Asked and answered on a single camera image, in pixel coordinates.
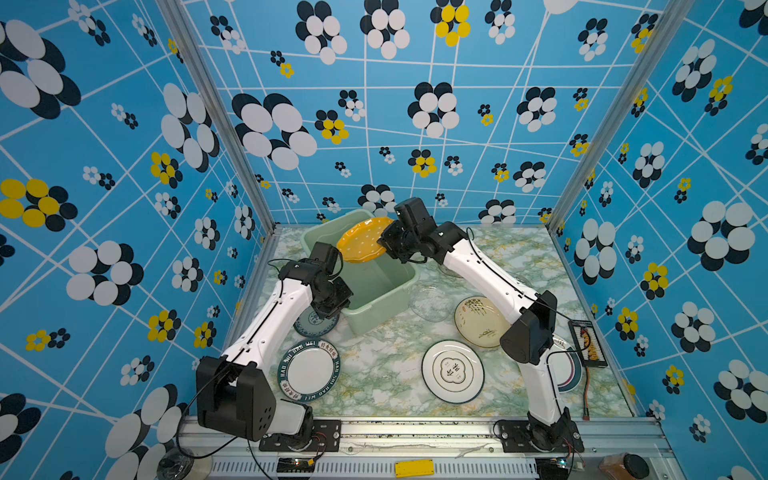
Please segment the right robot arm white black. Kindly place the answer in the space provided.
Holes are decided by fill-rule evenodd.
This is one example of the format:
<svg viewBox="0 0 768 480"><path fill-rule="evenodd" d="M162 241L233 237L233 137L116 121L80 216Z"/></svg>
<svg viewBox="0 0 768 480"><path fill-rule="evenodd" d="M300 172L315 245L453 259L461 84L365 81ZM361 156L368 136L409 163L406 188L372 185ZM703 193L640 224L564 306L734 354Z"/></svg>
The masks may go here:
<svg viewBox="0 0 768 480"><path fill-rule="evenodd" d="M570 410L561 401L550 360L556 326L557 298L538 293L512 277L456 224L437 224L418 197L395 206L397 219L385 228L378 243L393 259L406 263L413 255L432 259L458 274L497 307L509 327L500 346L514 360L528 395L528 425L532 443L540 451L566 444L573 453L584 446Z"/></svg>

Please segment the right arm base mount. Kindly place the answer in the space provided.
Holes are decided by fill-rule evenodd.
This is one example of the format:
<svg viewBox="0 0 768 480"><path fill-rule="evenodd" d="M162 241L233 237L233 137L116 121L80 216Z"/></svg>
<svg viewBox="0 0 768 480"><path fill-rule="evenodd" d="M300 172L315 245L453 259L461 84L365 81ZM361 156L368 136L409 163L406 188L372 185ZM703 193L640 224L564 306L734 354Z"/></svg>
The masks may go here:
<svg viewBox="0 0 768 480"><path fill-rule="evenodd" d="M585 451L583 437L575 422L552 426L529 420L498 420L492 427L505 453L572 454Z"/></svg>

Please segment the yellow dotted plate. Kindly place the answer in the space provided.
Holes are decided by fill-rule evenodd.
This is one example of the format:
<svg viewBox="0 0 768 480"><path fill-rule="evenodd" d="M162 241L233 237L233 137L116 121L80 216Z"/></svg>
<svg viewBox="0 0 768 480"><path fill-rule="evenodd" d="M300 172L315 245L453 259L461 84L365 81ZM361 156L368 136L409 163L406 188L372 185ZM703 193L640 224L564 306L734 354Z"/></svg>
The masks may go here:
<svg viewBox="0 0 768 480"><path fill-rule="evenodd" d="M392 223L390 218L375 217L347 230L336 243L343 260L347 263L365 263L384 255L386 248L379 240Z"/></svg>

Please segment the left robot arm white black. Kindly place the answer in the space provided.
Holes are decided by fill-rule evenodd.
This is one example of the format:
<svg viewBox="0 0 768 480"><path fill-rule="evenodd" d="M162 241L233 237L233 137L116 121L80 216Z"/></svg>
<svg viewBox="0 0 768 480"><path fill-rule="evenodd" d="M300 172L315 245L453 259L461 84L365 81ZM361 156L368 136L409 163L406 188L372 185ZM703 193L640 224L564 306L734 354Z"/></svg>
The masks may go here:
<svg viewBox="0 0 768 480"><path fill-rule="evenodd" d="M313 413L293 400L278 400L267 374L277 350L300 314L311 308L331 317L350 304L352 291L336 271L339 250L318 242L307 258L288 260L263 308L219 357L205 356L196 369L197 421L202 427L259 441L279 435L299 447L312 439Z"/></svg>

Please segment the white plate black emblem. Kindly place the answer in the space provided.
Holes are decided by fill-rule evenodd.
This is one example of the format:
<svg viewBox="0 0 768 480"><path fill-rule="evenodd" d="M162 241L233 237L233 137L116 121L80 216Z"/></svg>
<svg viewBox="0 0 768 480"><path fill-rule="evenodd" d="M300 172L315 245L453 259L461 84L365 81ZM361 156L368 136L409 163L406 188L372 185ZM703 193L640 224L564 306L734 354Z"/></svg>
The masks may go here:
<svg viewBox="0 0 768 480"><path fill-rule="evenodd" d="M478 354L455 340L431 345L422 357L421 374L435 397L454 405L473 401L485 384L485 368Z"/></svg>

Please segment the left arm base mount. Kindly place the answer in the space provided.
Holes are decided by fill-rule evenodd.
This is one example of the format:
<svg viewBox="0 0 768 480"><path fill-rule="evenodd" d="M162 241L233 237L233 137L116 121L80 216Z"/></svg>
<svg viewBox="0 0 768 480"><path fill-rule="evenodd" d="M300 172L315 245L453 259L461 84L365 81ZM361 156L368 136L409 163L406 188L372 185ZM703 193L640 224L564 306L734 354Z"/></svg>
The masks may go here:
<svg viewBox="0 0 768 480"><path fill-rule="evenodd" d="M261 452L323 453L339 450L342 422L337 419L315 419L310 429L296 435L271 434L262 438Z"/></svg>

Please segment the light green plastic bin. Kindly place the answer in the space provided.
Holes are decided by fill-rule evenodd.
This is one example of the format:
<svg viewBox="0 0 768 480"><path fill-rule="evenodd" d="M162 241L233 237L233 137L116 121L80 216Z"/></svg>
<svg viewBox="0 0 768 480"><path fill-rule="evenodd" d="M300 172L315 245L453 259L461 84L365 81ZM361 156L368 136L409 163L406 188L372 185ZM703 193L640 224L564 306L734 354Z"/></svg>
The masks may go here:
<svg viewBox="0 0 768 480"><path fill-rule="evenodd" d="M330 222L308 229L301 246L309 254L317 242L335 245L342 235L358 223L373 218L364 209L351 211ZM366 263L344 260L341 278L353 295L341 313L355 336L365 335L409 308L411 288L419 279L419 268L401 264L383 255Z"/></svg>

